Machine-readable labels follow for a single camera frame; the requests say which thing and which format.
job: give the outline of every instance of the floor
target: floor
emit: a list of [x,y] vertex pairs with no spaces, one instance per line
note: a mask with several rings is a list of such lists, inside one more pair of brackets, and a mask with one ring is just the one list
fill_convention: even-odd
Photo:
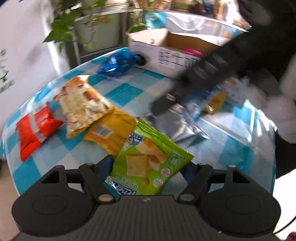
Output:
[[11,206],[17,197],[7,163],[4,162],[0,171],[0,241],[9,241],[19,232],[11,216]]
[[[285,226],[296,215],[296,170],[276,180],[274,197],[281,206],[281,217],[275,230]],[[7,163],[3,164],[0,172],[0,241],[9,241],[18,234],[18,228],[11,216],[11,206],[17,198]],[[296,221],[278,234],[285,239],[292,231],[296,231]]]

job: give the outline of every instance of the table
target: table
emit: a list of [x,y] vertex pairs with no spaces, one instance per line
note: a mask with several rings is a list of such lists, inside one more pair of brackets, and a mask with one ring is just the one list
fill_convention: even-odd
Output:
[[[59,103],[52,98],[72,77],[89,74],[90,85],[108,98],[113,105],[133,116],[149,112],[150,103],[172,86],[171,79],[138,68],[132,68],[120,77],[96,75],[100,63],[112,53],[114,51],[79,65],[50,82],[7,121],[2,135],[0,155],[3,155],[8,162],[19,194],[25,192],[55,165],[75,169],[84,163],[97,163],[108,154],[96,143],[83,140],[86,132],[67,140],[63,124],[25,162],[20,160],[15,124],[21,117],[47,101],[55,118],[65,121]],[[201,141],[197,138],[186,148],[195,156],[193,163],[210,164],[216,169],[236,165],[272,193],[276,171],[274,130],[272,123],[260,111],[249,102],[246,102],[242,109],[224,104],[219,113],[214,116],[205,115],[197,124],[211,139]],[[185,179],[177,173],[168,181],[162,193],[176,196],[186,185]]]

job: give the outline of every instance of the white cardboard box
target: white cardboard box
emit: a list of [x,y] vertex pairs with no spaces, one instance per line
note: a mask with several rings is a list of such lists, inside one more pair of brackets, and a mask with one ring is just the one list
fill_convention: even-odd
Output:
[[207,54],[217,45],[199,38],[172,34],[165,28],[144,30],[129,34],[129,49],[147,60],[139,68],[175,78],[198,57],[186,54],[183,49],[192,48]]

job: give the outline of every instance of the barcode label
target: barcode label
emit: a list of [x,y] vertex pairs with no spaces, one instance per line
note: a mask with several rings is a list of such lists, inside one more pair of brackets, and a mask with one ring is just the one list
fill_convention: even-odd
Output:
[[94,132],[103,138],[108,138],[113,133],[112,130],[110,130],[107,126],[104,125],[99,125]]

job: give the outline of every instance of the silver foil bag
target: silver foil bag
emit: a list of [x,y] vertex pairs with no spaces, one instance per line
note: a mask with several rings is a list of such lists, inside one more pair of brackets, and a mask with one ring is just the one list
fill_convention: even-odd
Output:
[[209,136],[197,126],[192,117],[180,104],[175,104],[158,117],[151,113],[146,113],[140,118],[174,142],[180,142],[188,138],[193,142],[194,139],[192,137],[196,135],[209,139]]

